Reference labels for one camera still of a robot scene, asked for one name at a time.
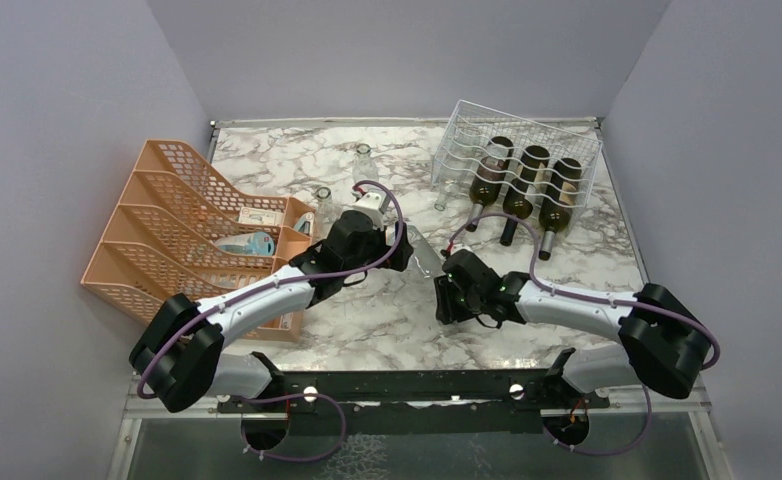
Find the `green wine bottle white label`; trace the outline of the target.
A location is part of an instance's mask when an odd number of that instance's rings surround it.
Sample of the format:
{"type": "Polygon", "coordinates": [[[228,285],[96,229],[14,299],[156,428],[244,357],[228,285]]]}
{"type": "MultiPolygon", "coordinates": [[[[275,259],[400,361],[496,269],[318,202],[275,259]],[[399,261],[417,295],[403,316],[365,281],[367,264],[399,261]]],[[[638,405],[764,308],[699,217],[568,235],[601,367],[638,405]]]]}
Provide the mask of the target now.
{"type": "Polygon", "coordinates": [[[472,207],[465,226],[467,231],[476,231],[476,217],[496,202],[513,153],[514,143],[505,136],[492,137],[486,145],[468,192],[472,207]]]}

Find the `green wine bottle dark label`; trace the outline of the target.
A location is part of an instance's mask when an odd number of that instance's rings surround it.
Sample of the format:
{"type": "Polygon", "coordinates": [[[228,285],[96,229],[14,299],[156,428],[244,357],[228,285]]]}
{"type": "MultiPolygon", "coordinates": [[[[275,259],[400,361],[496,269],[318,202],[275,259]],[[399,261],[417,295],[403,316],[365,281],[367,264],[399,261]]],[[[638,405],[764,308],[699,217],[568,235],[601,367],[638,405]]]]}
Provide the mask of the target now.
{"type": "Polygon", "coordinates": [[[519,219],[528,218],[534,204],[527,199],[530,188],[534,188],[535,182],[541,182],[541,176],[548,166],[549,151],[540,145],[527,146],[520,158],[520,167],[517,177],[511,181],[502,204],[502,211],[519,219]]]}

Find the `green wine bottle silver neck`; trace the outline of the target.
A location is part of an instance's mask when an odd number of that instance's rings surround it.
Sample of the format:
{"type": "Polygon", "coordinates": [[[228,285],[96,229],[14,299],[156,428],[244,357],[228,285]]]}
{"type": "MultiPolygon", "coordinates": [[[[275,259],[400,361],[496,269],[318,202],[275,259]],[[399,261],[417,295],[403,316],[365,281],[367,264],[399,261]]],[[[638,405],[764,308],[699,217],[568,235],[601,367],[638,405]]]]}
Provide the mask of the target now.
{"type": "Polygon", "coordinates": [[[582,165],[574,158],[564,157],[554,164],[539,212],[539,224],[544,230],[539,260],[551,258],[557,235],[570,223],[582,173],[582,165]]]}

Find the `clear bottle with silver cap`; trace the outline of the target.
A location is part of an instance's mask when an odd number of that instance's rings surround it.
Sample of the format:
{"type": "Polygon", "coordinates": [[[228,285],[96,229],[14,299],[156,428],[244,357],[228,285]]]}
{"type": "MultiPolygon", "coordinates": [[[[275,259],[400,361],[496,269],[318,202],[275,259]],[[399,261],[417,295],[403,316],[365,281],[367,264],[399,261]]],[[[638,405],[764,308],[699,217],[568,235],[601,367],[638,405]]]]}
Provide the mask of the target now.
{"type": "Polygon", "coordinates": [[[415,225],[407,223],[406,227],[409,245],[413,248],[410,266],[419,272],[424,279],[443,276],[443,257],[415,225]]]}

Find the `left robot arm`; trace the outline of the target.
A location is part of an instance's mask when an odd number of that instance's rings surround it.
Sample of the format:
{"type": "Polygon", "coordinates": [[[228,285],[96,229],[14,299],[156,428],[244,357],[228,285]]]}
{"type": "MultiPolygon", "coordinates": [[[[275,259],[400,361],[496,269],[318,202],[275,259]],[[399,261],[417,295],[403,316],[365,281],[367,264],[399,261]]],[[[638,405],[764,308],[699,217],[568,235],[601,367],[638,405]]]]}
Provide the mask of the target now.
{"type": "Polygon", "coordinates": [[[133,347],[129,363],[139,374],[137,394],[158,399],[170,412],[207,395],[241,395],[257,410],[280,401],[281,384],[261,360],[245,383],[228,379],[223,350],[243,334],[285,314],[306,310],[350,286],[350,276],[373,269],[404,271],[413,248],[405,221],[375,227],[356,210],[345,211],[326,238],[293,257],[274,274],[221,295],[165,300],[133,347]]]}

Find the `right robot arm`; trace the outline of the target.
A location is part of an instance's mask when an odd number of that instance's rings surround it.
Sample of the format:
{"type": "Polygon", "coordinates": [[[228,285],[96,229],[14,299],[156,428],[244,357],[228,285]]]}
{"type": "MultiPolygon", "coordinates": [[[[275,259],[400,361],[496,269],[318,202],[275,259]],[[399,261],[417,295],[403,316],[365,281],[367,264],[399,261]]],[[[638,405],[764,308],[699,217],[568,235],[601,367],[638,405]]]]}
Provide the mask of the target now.
{"type": "Polygon", "coordinates": [[[487,316],[497,327],[551,324],[609,340],[559,354],[543,380],[546,398],[559,407],[597,389],[628,385],[686,399],[700,372],[719,357],[708,329],[658,284],[603,293],[516,271],[500,276],[469,250],[450,255],[442,270],[433,283],[436,318],[443,324],[487,316]]]}

